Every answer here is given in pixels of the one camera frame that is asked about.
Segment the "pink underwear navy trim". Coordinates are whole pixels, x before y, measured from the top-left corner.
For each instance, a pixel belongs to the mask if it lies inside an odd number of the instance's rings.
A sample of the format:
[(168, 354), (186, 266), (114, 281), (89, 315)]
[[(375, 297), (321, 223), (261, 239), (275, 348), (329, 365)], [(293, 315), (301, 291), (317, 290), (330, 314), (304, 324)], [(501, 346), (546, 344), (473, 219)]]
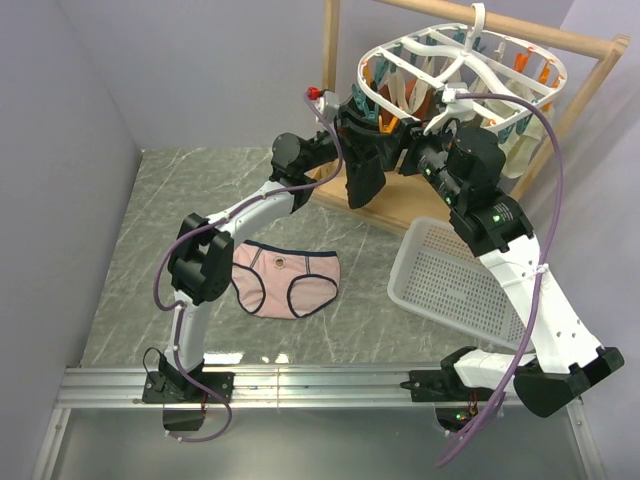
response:
[(341, 266), (334, 251), (276, 248), (247, 240), (233, 254), (232, 285), (246, 313), (297, 320), (332, 303), (339, 294)]

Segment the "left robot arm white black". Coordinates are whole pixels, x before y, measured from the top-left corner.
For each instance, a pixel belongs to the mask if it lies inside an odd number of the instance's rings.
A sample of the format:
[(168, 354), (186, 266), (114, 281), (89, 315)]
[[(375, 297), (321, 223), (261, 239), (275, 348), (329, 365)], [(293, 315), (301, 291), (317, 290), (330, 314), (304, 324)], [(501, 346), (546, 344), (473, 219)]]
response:
[(162, 261), (174, 301), (154, 301), (174, 314), (169, 344), (147, 375), (147, 402), (229, 400), (229, 381), (204, 371), (204, 335), (214, 301), (233, 289), (246, 313), (270, 319), (304, 319), (330, 305), (340, 289), (334, 251), (287, 250), (254, 241), (275, 221), (304, 207), (321, 181), (309, 171), (329, 163), (347, 175), (348, 205), (369, 203), (385, 185), (405, 147), (409, 125), (371, 118), (355, 100), (338, 105), (323, 92), (306, 102), (322, 125), (314, 137), (279, 135), (272, 146), (272, 173), (248, 198), (207, 217), (193, 213), (180, 227)]

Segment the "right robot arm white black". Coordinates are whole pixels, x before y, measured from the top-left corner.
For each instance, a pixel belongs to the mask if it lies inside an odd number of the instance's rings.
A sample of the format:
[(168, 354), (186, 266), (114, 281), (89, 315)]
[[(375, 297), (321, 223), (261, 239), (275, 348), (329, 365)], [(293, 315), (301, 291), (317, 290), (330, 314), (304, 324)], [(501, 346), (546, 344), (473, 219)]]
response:
[(549, 247), (498, 185), (504, 163), (497, 135), (485, 128), (448, 120), (435, 133), (412, 134), (403, 167), (421, 175), (448, 206), (454, 232), (525, 327), (515, 354), (461, 348), (421, 387), (451, 400), (480, 391), (491, 405), (513, 392), (546, 418), (619, 370), (624, 357), (604, 346), (570, 305), (546, 264)]

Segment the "white round clip hanger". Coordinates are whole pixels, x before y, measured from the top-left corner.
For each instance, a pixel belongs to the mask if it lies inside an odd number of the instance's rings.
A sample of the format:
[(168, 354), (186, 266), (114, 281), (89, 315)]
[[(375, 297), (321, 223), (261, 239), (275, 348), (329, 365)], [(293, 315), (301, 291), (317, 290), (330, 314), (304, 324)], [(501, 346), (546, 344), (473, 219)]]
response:
[[(508, 79), (514, 79), (534, 91), (540, 109), (558, 97), (567, 81), (564, 64), (548, 50), (529, 41), (485, 29), (486, 16), (483, 5), (475, 5), (473, 25), (447, 23), (434, 25), (379, 45), (367, 52), (357, 66), (358, 85), (367, 97), (379, 105), (379, 115), (385, 122), (392, 116), (399, 121), (422, 121), (397, 108), (386, 100), (379, 88), (393, 75), (405, 81), (420, 79), (433, 89), (431, 105), (437, 107), (436, 91), (445, 86), (464, 88), (478, 97), (473, 99), (475, 116), (489, 129), (497, 130), (528, 116), (528, 111), (511, 102), (504, 102), (513, 114), (500, 117), (484, 106), (480, 96), (494, 93), (517, 96), (506, 87)], [(537, 81), (546, 60), (553, 59), (552, 72), (545, 86)], [(551, 88), (557, 78), (558, 85)]]

